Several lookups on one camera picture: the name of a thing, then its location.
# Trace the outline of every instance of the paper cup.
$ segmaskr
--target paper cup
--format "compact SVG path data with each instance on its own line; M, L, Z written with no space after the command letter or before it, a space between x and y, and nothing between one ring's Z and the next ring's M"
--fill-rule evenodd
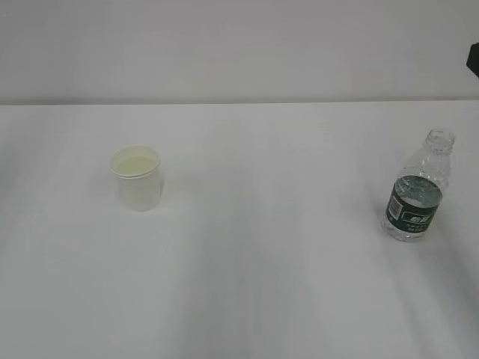
M149 146L128 146L112 156L110 168L118 178L121 200L132 210L155 208L161 195L159 154Z

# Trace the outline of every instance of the white wall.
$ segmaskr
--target white wall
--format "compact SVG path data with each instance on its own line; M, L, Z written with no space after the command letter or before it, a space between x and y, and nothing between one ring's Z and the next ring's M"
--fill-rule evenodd
M479 98L478 0L1 0L0 102Z

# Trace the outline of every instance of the white tabletop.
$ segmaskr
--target white tabletop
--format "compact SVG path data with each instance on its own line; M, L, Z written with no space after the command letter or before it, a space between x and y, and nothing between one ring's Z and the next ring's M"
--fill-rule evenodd
M428 240L378 225L457 134ZM479 102L0 107L0 358L479 357ZM147 213L110 155L162 154Z

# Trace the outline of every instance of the dark object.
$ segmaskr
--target dark object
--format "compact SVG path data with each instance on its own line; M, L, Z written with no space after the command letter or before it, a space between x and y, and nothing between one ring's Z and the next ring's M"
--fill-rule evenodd
M471 46L471 52L467 59L467 67L479 77L479 43Z

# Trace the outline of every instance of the green bottle label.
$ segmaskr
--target green bottle label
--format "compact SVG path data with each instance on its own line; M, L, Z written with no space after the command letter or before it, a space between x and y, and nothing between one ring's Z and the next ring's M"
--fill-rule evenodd
M398 230L421 233L429 227L438 207L439 205L429 208L413 206L401 199L396 192L396 186L393 186L391 198L386 207L386 217Z

